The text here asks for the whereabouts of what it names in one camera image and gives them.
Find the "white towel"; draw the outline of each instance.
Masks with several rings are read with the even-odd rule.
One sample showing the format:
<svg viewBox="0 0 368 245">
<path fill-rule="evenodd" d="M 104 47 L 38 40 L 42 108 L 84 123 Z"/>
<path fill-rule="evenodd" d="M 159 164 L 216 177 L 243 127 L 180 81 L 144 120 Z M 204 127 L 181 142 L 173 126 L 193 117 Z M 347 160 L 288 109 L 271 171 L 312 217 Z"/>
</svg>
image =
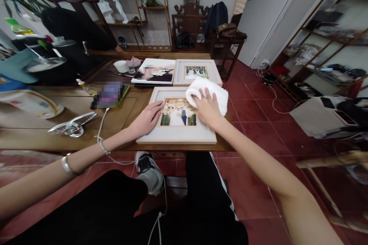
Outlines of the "white towel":
<svg viewBox="0 0 368 245">
<path fill-rule="evenodd" d="M 197 108 L 197 105 L 195 101 L 192 98 L 192 95 L 197 96 L 197 98 L 202 99 L 199 89 L 202 89 L 204 96 L 206 96 L 206 93 L 204 91 L 205 88 L 208 88 L 208 91 L 210 92 L 210 95 L 212 97 L 213 93 L 216 94 L 218 108 L 220 109 L 221 115 L 225 116 L 227 112 L 227 101 L 229 99 L 229 93 L 225 89 L 221 88 L 217 84 L 213 83 L 212 81 L 197 77 L 192 84 L 188 87 L 188 90 L 185 92 L 185 96 L 187 98 L 187 101 L 190 105 Z"/>
</svg>

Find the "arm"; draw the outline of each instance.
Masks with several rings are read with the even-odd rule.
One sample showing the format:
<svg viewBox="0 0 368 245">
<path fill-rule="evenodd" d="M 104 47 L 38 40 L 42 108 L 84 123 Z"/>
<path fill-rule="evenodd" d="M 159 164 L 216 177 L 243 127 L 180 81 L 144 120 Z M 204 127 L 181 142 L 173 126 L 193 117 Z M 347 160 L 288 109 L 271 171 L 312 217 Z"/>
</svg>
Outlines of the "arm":
<svg viewBox="0 0 368 245">
<path fill-rule="evenodd" d="M 293 244 L 342 245 L 308 189 L 288 169 L 221 116 L 215 94 L 211 98 L 208 89 L 205 90 L 205 97 L 201 90 L 200 93 L 201 100 L 194 97 L 199 118 L 230 143 L 253 172 L 276 192 Z"/>
<path fill-rule="evenodd" d="M 162 101 L 148 105 L 128 128 L 104 140 L 104 147 L 110 152 L 122 144 L 148 134 L 156 125 L 162 107 Z M 100 145 L 95 144 L 69 155 L 67 162 L 71 170 L 83 173 L 104 155 Z M 74 178 L 75 176 L 63 169 L 61 160 L 58 160 L 1 188 L 0 222 L 13 218 Z"/>
</svg>

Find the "yellow bottle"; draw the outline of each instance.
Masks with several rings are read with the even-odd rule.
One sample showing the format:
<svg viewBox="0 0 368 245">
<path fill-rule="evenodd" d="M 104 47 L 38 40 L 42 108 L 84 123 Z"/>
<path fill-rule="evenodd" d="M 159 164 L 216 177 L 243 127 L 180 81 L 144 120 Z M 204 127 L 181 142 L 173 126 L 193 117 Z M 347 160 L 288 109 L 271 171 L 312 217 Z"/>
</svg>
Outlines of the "yellow bottle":
<svg viewBox="0 0 368 245">
<path fill-rule="evenodd" d="M 18 24 L 18 22 L 15 19 L 5 18 L 5 21 L 11 25 L 10 29 L 15 34 L 21 34 L 21 35 L 34 34 L 34 32 L 30 28 L 24 27 L 23 25 Z"/>
<path fill-rule="evenodd" d="M 88 94 L 90 94 L 91 96 L 95 95 L 95 90 L 91 86 L 85 84 L 84 81 L 81 81 L 79 78 L 77 78 L 77 82 L 80 87 L 82 87 L 83 90 L 86 91 Z"/>
</svg>

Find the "hand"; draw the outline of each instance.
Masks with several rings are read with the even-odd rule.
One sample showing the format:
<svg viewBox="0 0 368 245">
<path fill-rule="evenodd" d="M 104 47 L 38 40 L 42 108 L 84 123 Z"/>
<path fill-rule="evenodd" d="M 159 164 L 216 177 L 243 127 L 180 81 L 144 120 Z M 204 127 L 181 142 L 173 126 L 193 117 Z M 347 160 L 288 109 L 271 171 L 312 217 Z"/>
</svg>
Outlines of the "hand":
<svg viewBox="0 0 368 245">
<path fill-rule="evenodd" d="M 129 126 L 129 131 L 136 138 L 147 135 L 156 126 L 161 109 L 164 107 L 162 101 L 149 104 Z"/>
<path fill-rule="evenodd" d="M 196 96 L 193 96 L 193 99 L 198 107 L 198 116 L 200 120 L 211 128 L 214 128 L 214 123 L 218 122 L 223 117 L 219 110 L 216 94 L 213 93 L 211 97 L 207 88 L 204 91 L 206 96 L 203 95 L 202 89 L 199 89 L 199 93 L 202 96 L 201 100 Z"/>
</svg>

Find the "white cup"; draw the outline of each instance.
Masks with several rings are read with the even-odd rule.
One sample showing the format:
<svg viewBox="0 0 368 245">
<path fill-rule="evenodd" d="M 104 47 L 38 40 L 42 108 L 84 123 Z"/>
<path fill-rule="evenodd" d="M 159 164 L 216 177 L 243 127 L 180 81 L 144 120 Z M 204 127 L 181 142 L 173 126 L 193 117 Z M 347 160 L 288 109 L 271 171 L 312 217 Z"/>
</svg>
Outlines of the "white cup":
<svg viewBox="0 0 368 245">
<path fill-rule="evenodd" d="M 126 73 L 129 71 L 128 64 L 125 60 L 119 60 L 114 63 L 114 66 L 119 71 L 119 73 Z"/>
</svg>

